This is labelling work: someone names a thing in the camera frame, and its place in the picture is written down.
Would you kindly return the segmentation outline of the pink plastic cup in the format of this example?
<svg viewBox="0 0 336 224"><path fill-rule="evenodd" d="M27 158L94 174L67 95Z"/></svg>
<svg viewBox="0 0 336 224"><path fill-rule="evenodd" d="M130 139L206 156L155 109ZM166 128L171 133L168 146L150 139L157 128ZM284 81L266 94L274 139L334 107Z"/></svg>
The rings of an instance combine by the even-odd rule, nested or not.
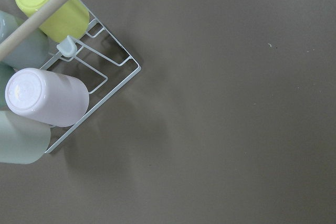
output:
<svg viewBox="0 0 336 224"><path fill-rule="evenodd" d="M78 78L36 68L16 72L8 81L5 100L23 117L68 127L76 124L89 106L89 92Z"/></svg>

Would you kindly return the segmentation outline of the grey plastic cup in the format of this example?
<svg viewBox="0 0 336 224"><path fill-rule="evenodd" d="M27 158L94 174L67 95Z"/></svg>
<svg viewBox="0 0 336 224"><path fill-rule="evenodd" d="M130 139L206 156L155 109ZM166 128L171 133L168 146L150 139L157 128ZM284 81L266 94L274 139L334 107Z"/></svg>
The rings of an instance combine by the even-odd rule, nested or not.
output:
<svg viewBox="0 0 336 224"><path fill-rule="evenodd" d="M1 11L1 41L4 41L24 21L12 14ZM49 59L49 39L40 29L23 40L6 58L3 63L20 70L24 68L40 68Z"/></svg>

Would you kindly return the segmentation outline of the white plastic cup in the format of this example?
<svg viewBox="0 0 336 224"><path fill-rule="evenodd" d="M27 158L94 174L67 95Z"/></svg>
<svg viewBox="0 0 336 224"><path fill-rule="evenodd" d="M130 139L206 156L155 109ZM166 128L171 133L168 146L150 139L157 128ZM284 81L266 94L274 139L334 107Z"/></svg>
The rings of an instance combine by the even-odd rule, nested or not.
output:
<svg viewBox="0 0 336 224"><path fill-rule="evenodd" d="M49 146L50 126L1 111L1 162L31 164L40 159Z"/></svg>

